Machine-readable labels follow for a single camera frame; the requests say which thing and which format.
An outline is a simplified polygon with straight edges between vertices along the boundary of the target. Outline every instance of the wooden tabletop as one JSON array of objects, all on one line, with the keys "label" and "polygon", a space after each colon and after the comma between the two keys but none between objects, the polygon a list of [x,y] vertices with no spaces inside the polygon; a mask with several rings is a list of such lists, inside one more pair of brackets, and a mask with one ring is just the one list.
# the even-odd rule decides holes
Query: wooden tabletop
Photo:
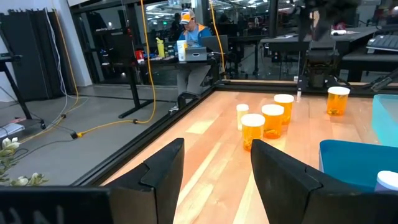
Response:
[{"label": "wooden tabletop", "polygon": [[[175,138],[185,139],[185,163],[174,223],[268,223],[253,178],[250,153],[236,127],[236,105],[251,113],[272,94],[216,91],[105,183],[133,169]],[[326,96],[295,102],[280,139],[265,142],[318,168],[319,142],[339,139],[378,144],[371,128],[372,99],[349,98],[346,114],[326,114]]]}]

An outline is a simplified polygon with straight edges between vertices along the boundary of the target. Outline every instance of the computer monitor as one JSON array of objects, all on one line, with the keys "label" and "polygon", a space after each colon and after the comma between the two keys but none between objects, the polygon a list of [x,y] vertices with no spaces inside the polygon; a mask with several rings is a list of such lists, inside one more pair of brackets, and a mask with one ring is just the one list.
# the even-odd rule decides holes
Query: computer monitor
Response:
[{"label": "computer monitor", "polygon": [[[219,35],[221,46],[223,48],[224,53],[228,53],[228,36],[227,35]],[[201,44],[204,47],[207,47],[213,52],[221,52],[220,45],[218,43],[217,36],[213,35],[210,37],[202,37]]]}]

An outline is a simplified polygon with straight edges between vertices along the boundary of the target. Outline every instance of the blue bin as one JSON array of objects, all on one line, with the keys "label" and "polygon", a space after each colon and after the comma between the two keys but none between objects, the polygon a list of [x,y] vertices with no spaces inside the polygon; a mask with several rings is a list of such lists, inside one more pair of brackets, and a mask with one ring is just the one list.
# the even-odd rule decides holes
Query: blue bin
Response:
[{"label": "blue bin", "polygon": [[398,172],[398,148],[324,140],[320,143],[319,163],[322,172],[372,192],[379,171]]},{"label": "blue bin", "polygon": [[373,98],[372,128],[385,146],[398,147],[398,96],[375,95]]}]

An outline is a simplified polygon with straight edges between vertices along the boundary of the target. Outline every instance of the yellow bottle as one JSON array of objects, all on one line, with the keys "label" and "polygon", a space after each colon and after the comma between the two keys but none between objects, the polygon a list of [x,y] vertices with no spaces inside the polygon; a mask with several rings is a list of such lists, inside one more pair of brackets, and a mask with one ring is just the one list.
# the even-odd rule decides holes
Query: yellow bottle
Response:
[{"label": "yellow bottle", "polygon": [[157,51],[159,53],[159,57],[164,57],[164,44],[163,40],[160,40],[159,38],[156,37],[156,42],[157,42]]}]

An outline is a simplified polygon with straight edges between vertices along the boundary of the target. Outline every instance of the baseball cap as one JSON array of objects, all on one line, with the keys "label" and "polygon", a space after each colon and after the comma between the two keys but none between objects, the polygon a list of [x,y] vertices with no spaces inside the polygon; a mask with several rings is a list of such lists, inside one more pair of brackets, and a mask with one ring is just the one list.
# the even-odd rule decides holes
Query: baseball cap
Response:
[{"label": "baseball cap", "polygon": [[192,9],[184,9],[181,12],[181,21],[180,24],[188,24],[192,18],[195,18],[195,13]]}]

